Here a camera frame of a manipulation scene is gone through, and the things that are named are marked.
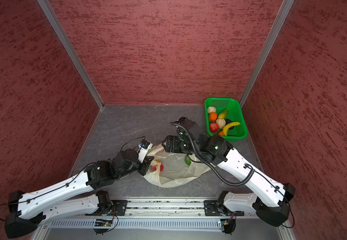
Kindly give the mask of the green plastic basket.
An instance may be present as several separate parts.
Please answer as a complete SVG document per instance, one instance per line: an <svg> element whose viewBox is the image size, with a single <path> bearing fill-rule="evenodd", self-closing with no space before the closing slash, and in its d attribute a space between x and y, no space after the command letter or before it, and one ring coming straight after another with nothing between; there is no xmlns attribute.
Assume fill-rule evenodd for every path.
<svg viewBox="0 0 347 240"><path fill-rule="evenodd" d="M213 106L216 107L217 118L218 114L224 110L228 109L228 115L225 118L231 120L232 122L240 122L239 126L235 126L229 129L227 136L221 136L228 141L237 141L246 138L248 134L248 130L245 124L245 120L241 111L240 104L237 100L232 98L207 98L204 101L204 109L205 109L205 120L206 120L206 130L210 136L219 136L218 133L222 132L219 129L217 133L211 133L209 131L209 124L211 123L208 120L209 113L207 112L207 108Z"/></svg>

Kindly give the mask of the yellow banana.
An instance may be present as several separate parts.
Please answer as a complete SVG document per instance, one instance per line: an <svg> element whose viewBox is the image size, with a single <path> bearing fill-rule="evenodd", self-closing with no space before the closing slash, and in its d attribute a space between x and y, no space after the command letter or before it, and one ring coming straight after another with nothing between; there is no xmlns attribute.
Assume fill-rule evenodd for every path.
<svg viewBox="0 0 347 240"><path fill-rule="evenodd" d="M225 136L227 136L227 133L229 131L230 128L232 127L235 127L235 126L239 126L240 125L240 122L231 122L229 124L226 124L223 129L222 129L222 132Z"/></svg>

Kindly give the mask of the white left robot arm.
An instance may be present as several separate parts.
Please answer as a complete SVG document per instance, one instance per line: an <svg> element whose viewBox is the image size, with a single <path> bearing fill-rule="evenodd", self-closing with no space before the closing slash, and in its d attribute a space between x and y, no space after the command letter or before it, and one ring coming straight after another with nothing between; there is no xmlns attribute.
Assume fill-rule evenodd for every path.
<svg viewBox="0 0 347 240"><path fill-rule="evenodd" d="M146 150L127 149L113 160L89 163L78 174L50 187L11 193L4 225L7 237L20 238L41 225L77 215L114 218L118 208L102 188L133 172L145 176L153 159Z"/></svg>

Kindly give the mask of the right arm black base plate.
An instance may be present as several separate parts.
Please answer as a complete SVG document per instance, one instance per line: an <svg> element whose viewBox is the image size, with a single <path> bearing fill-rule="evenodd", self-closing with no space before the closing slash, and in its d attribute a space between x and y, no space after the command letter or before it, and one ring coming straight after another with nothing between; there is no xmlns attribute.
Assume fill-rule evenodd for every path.
<svg viewBox="0 0 347 240"><path fill-rule="evenodd" d="M218 203L217 201L205 200L204 204L204 213L207 217L243 217L244 212L236 211L231 212L223 204Z"/></svg>

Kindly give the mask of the yellow green mango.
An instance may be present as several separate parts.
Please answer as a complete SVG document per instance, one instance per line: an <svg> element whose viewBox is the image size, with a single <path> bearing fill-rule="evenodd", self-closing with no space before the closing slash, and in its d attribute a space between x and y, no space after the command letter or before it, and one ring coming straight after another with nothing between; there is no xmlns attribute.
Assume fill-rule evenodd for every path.
<svg viewBox="0 0 347 240"><path fill-rule="evenodd" d="M224 109L218 114L218 119L225 119L227 115L228 115L228 109Z"/></svg>

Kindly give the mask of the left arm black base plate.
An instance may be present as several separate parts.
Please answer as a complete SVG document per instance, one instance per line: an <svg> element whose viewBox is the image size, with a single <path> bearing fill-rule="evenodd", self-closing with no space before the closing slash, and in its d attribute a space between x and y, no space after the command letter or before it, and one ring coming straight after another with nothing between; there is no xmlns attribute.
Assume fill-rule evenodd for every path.
<svg viewBox="0 0 347 240"><path fill-rule="evenodd" d="M86 216L124 216L127 208L127 200L115 200L98 204L98 209Z"/></svg>

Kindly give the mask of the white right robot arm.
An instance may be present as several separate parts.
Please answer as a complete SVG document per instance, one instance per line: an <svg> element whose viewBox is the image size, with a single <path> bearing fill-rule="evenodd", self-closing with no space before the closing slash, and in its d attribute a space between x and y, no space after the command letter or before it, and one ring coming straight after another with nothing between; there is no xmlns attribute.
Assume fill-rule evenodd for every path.
<svg viewBox="0 0 347 240"><path fill-rule="evenodd" d="M193 154L223 183L233 187L247 186L256 195L251 208L267 224L284 227L289 218L294 218L290 205L295 194L292 184L271 179L225 138L210 136L186 117L170 125L176 127L176 136L167 136L162 142L167 153Z"/></svg>

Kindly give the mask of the translucent yellow plastic bag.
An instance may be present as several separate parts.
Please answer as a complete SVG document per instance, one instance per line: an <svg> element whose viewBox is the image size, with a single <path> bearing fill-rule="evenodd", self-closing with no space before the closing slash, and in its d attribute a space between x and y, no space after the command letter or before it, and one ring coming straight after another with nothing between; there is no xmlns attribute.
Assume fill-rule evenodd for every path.
<svg viewBox="0 0 347 240"><path fill-rule="evenodd" d="M190 166L184 161L186 155L189 155L191 158L192 163ZM167 153L162 145L153 147L149 150L147 156L154 157L154 160L151 162L144 178L150 184L160 188L174 188L185 185L210 171L210 168L203 164L195 155ZM163 164L163 171L152 170L151 165L155 161Z"/></svg>

